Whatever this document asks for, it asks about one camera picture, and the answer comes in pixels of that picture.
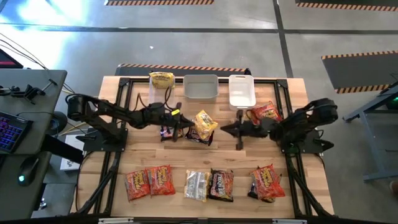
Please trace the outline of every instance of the chip bag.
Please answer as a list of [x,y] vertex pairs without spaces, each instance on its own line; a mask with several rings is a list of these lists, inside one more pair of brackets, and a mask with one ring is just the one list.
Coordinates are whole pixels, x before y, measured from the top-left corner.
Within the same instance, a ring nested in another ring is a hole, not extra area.
[[201,110],[195,116],[193,122],[195,123],[195,129],[201,139],[208,138],[218,126],[218,123],[213,121],[204,110]]
[[262,118],[271,118],[276,121],[282,121],[282,118],[280,117],[278,110],[271,101],[266,103],[264,106],[252,108],[250,112],[251,112],[251,119],[253,121],[253,124],[255,125],[259,125],[260,120]]
[[175,194],[170,165],[146,169],[151,195]]
[[151,72],[152,86],[156,89],[166,89],[169,86],[174,88],[174,74],[169,72]]
[[206,202],[210,176],[209,172],[187,170],[184,197]]
[[[278,183],[280,183],[281,178],[282,178],[282,174],[279,175],[279,181],[278,181]],[[255,198],[255,199],[258,199],[257,188],[256,188],[256,185],[254,184],[254,181],[253,181],[253,183],[251,184],[251,187],[250,187],[250,191],[249,191],[249,193],[248,193],[248,196],[249,196],[249,197],[252,197],[252,198]],[[274,203],[274,202],[275,202],[275,197],[266,197],[266,198],[263,198],[263,199],[261,199],[261,200],[262,200],[263,202]]]
[[192,127],[189,127],[189,130],[188,130],[187,134],[185,135],[185,138],[189,139],[191,141],[194,141],[194,142],[200,142],[200,143],[210,146],[211,143],[213,142],[213,135],[214,135],[214,131],[207,138],[201,139],[198,132],[196,131],[195,127],[192,126]]
[[[170,140],[173,139],[173,133],[174,133],[174,128],[170,128],[167,126],[161,126],[160,127],[160,136],[161,139],[160,141],[166,141],[166,140]],[[180,138],[184,135],[184,131],[182,129],[179,129],[177,137]]]
[[127,190],[127,199],[131,202],[150,194],[150,186],[146,171],[134,171],[126,175],[124,179]]
[[234,184],[234,173],[222,170],[211,170],[212,178],[209,188],[209,198],[233,202],[232,186]]
[[251,172],[257,198],[262,200],[269,197],[285,197],[285,192],[279,185],[279,178],[272,165],[256,169]]

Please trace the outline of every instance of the red chip bag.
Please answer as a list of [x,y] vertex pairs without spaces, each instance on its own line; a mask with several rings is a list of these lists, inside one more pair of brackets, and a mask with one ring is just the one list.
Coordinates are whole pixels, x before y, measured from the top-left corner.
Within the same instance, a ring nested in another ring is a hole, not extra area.
[[258,199],[270,197],[285,197],[285,192],[279,185],[279,177],[272,164],[251,172],[254,185],[257,188]]
[[131,172],[124,179],[127,190],[127,198],[130,201],[150,194],[150,186],[147,173],[144,170]]
[[259,106],[250,110],[251,112],[251,119],[253,124],[259,125],[260,120],[262,118],[271,118],[276,121],[281,121],[282,118],[280,117],[278,110],[274,106],[274,104],[269,101],[264,106]]
[[175,194],[170,165],[147,169],[151,195]]

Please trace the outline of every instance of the wooden table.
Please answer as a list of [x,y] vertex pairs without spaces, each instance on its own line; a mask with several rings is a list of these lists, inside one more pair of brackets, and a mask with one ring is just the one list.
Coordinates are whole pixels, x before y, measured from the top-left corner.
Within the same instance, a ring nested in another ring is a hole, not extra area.
[[[104,77],[99,98],[115,102],[120,77]],[[301,78],[287,79],[293,109],[308,103],[304,80]],[[134,84],[130,110],[135,107],[137,93],[141,93],[145,103],[148,100],[148,84]],[[113,217],[212,217],[212,218],[293,218],[293,206],[290,196],[289,179],[285,158],[276,143],[269,138],[246,138],[244,150],[236,151],[236,139],[221,131],[224,126],[235,118],[236,112],[229,110],[228,84],[220,84],[220,94],[216,102],[188,102],[183,96],[182,84],[175,88],[175,101],[182,102],[182,113],[187,118],[193,118],[200,110],[205,110],[215,121],[219,122],[211,146],[179,139],[177,142],[160,141],[160,127],[148,126],[143,130],[129,127],[126,150],[122,154],[118,179],[114,192],[114,202],[111,215]],[[282,104],[285,105],[281,92]],[[256,99],[258,105],[269,100],[275,102],[272,85],[256,84]],[[97,188],[103,164],[103,152],[94,152],[83,164],[79,180],[79,206],[91,196]],[[328,184],[322,163],[312,154],[302,155],[308,188],[324,208],[333,213]],[[129,203],[127,201],[124,176],[145,167],[170,164],[175,195],[146,196]],[[286,197],[277,198],[275,203],[265,203],[249,198],[247,193],[252,183],[249,172],[257,166],[273,164],[276,172],[282,173],[280,182]],[[231,169],[234,172],[233,197],[234,202],[208,200],[206,203],[183,197],[185,171],[187,169],[210,171],[213,169]],[[300,208],[304,211],[302,192],[297,186]],[[105,189],[101,208],[106,203],[108,189]]]

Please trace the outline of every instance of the concrete floor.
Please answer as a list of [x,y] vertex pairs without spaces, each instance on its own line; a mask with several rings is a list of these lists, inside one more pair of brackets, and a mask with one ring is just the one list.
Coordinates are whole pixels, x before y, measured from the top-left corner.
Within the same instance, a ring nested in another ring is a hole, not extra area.
[[[396,30],[398,12],[310,9],[294,0],[279,0],[285,29]],[[255,77],[286,77],[279,34],[43,32],[40,24],[87,27],[244,28],[277,29],[272,0],[216,0],[210,6],[104,6],[97,0],[8,0],[0,13],[1,32],[25,46],[48,68],[68,71],[67,83],[79,93],[97,95],[102,77],[114,75],[120,63],[249,67]],[[329,97],[342,117],[374,98],[376,92],[337,95],[322,64],[322,55],[398,49],[398,35],[286,35],[293,76],[304,78],[310,100]],[[15,56],[27,67],[37,68]],[[84,77],[85,82],[77,77]],[[57,105],[66,111],[63,97]],[[325,153],[326,176],[335,213],[344,218],[398,223],[398,200],[390,179],[363,183],[362,175],[376,171],[361,123],[339,120],[323,128],[335,143]],[[398,154],[385,157],[397,168]],[[58,169],[52,158],[47,183],[64,183],[72,192],[74,173]],[[67,214],[70,198],[46,190],[52,207],[43,215]]]

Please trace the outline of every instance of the white plastic bin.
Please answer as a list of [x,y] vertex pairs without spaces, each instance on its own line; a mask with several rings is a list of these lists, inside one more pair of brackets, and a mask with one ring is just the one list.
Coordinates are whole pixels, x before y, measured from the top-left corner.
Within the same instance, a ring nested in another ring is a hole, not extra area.
[[218,77],[216,75],[185,75],[184,95],[190,99],[212,100],[218,96]]
[[254,79],[251,75],[230,75],[228,88],[231,110],[246,110],[256,105]]

